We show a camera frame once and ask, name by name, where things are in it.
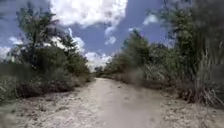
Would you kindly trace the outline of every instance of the white cloud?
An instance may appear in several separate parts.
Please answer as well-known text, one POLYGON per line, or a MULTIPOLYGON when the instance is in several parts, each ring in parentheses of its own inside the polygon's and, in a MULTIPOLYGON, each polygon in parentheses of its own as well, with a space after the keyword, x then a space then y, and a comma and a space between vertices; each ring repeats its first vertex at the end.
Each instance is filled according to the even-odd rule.
POLYGON ((145 18, 143 25, 146 26, 146 25, 149 25, 150 23, 157 23, 157 22, 158 22, 158 18, 155 15, 150 14, 145 18))
POLYGON ((87 65, 91 71, 94 71, 95 67, 105 67, 106 63, 112 59, 111 56, 106 54, 98 54, 96 52, 87 52, 85 57, 88 60, 87 65))
POLYGON ((22 40, 20 40, 20 39, 14 37, 14 36, 11 36, 11 37, 9 38, 9 40, 12 42, 12 44, 16 44, 16 45, 18 45, 18 44, 23 44, 22 40))
POLYGON ((85 52, 85 49, 84 49, 85 43, 80 37, 74 37, 73 41, 76 42, 78 52, 81 52, 81 53, 85 52))
MULTIPOLYGON (((68 28, 68 33, 73 39, 73 43, 76 43, 76 47, 78 52, 83 53, 85 52, 84 46, 85 42, 80 37, 73 37, 73 32, 71 28, 68 28)), ((59 37, 53 37, 52 41, 56 43, 57 47, 61 49, 66 49, 66 47, 60 42, 59 37)))
POLYGON ((116 42, 116 40, 117 40, 116 37, 112 36, 105 42, 105 45, 110 45, 110 44, 112 45, 116 42))
POLYGON ((0 47, 0 59, 5 59, 10 49, 10 47, 0 47))
POLYGON ((113 33, 113 31, 116 30, 116 26, 117 25, 114 25, 114 26, 111 26, 111 27, 107 27, 107 29, 105 30, 105 35, 106 36, 110 36, 113 33))
POLYGON ((136 29, 136 30, 138 30, 138 31, 141 30, 140 27, 133 27, 133 28, 128 28, 128 31, 129 31, 129 32, 132 32, 134 29, 136 29))
POLYGON ((98 23, 110 25, 109 35, 125 17, 128 0, 49 0, 50 10, 64 26, 78 24, 85 28, 98 23))

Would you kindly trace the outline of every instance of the sandy path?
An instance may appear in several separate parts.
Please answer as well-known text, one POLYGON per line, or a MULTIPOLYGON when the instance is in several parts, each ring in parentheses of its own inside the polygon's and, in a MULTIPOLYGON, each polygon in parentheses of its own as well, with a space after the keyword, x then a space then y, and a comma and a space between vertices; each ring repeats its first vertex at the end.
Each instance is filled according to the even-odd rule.
POLYGON ((96 79, 75 92, 22 100, 0 110, 7 113, 4 117, 7 125, 11 122, 10 128, 224 128, 222 111, 107 79, 96 79))

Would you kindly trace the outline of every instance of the blue sky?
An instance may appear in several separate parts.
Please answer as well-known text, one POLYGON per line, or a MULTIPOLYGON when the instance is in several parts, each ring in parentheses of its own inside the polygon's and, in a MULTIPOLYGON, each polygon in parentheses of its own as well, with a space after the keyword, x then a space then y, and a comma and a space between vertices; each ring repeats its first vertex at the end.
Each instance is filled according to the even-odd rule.
MULTIPOLYGON (((9 0, 1 3, 0 56, 20 41, 21 31, 15 13, 28 0, 9 0)), ((80 53, 87 57, 90 67, 105 65, 119 50, 132 28, 139 29, 149 42, 165 42, 165 29, 148 10, 161 8, 160 0, 31 0, 56 14, 59 25, 70 32, 78 43, 80 53)))

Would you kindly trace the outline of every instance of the tree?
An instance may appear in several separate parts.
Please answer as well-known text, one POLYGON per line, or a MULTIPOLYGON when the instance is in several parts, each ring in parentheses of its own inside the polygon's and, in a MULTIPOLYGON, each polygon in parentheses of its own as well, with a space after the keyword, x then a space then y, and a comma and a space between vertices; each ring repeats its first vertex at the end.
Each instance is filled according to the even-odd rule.
POLYGON ((122 50, 132 60, 133 66, 142 66, 149 60, 148 41, 137 30, 133 30, 124 41, 122 50))

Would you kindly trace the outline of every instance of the vegetation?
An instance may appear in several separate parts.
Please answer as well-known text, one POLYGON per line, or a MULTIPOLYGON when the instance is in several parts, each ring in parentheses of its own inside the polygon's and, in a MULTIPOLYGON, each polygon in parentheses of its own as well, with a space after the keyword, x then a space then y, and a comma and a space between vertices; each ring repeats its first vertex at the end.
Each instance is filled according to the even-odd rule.
POLYGON ((134 30, 98 75, 148 87, 172 87, 188 102, 223 105, 222 5, 223 0, 164 0, 157 15, 173 45, 149 43, 134 30))
POLYGON ((90 80, 87 60, 78 53, 72 37, 57 27, 53 14, 33 8, 28 3, 17 13, 23 44, 12 48, 0 64, 0 103, 71 91, 90 80))

